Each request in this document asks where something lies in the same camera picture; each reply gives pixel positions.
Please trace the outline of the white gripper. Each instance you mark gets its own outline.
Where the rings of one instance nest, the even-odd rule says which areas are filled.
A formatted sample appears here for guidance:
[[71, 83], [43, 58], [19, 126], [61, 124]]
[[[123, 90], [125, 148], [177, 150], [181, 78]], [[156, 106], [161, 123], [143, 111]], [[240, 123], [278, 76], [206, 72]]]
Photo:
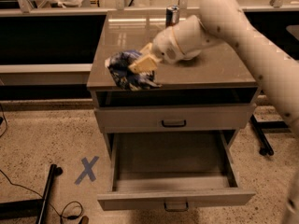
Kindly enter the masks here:
[[161, 31], [140, 51], [143, 56], [128, 66], [134, 74], [155, 71], [162, 59], [165, 63], [176, 63], [183, 58], [183, 53], [178, 47], [172, 27]]

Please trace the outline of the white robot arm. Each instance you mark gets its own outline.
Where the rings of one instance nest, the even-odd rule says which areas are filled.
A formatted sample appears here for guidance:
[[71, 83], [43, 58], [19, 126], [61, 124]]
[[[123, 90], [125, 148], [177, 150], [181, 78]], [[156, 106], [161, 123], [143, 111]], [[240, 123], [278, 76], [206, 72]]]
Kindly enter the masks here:
[[135, 74], [153, 71], [161, 62], [189, 60], [220, 42], [231, 46], [298, 135], [299, 63], [257, 31], [236, 0], [201, 0], [198, 16], [190, 16], [157, 34], [129, 69]]

